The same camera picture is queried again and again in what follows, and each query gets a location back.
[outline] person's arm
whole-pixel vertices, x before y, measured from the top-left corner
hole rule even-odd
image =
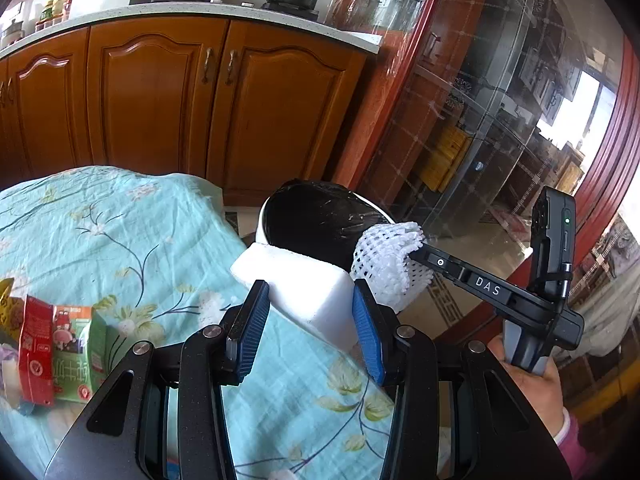
[[[575,479],[580,478],[591,459],[578,442],[577,419],[571,416],[563,405],[560,374],[554,360],[549,358],[544,373],[537,376],[505,362],[502,335],[494,337],[488,347],[553,436],[572,476]]]

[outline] black trash bag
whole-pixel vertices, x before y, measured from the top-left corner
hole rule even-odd
[[[334,264],[347,272],[364,231],[388,220],[344,186],[289,180],[264,207],[262,226],[270,245]]]

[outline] white foam block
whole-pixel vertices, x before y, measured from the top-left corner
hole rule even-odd
[[[303,254],[252,244],[231,266],[246,288],[269,283],[271,304],[312,334],[348,352],[358,340],[351,315],[353,280],[345,270]]]

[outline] yellow snack package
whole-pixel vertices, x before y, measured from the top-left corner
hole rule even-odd
[[[0,329],[16,343],[20,339],[20,329],[24,315],[24,301],[21,298],[11,298],[13,278],[0,281]]]

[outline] pink sleeve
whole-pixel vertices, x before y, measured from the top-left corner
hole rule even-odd
[[[593,463],[593,457],[578,442],[578,420],[571,415],[569,432],[558,445],[574,479],[581,478]]]

